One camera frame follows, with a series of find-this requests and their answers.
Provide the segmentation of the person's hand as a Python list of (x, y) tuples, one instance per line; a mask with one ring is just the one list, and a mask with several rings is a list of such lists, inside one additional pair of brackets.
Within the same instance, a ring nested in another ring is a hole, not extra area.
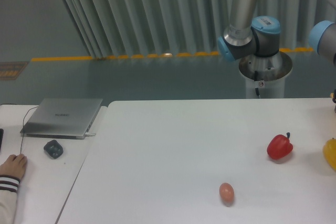
[(26, 171), (27, 157), (24, 154), (10, 155), (1, 165), (1, 175), (15, 177), (21, 180)]

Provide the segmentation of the striped cuff sleeve forearm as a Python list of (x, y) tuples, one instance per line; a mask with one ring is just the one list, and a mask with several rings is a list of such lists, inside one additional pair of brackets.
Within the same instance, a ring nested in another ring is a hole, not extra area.
[(20, 180), (1, 175), (1, 223), (14, 223)]

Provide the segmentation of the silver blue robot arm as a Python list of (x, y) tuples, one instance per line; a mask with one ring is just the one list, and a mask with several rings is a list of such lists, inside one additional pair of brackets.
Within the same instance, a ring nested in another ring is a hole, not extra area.
[[(327, 1), (335, 7), (335, 0)], [(257, 0), (233, 0), (229, 26), (217, 40), (219, 53), (226, 60), (249, 55), (268, 58), (279, 52), (279, 22), (271, 21), (269, 28), (261, 28), (263, 24), (253, 26), (256, 3)], [(328, 20), (317, 23), (310, 32), (309, 45), (335, 66), (335, 23)]]

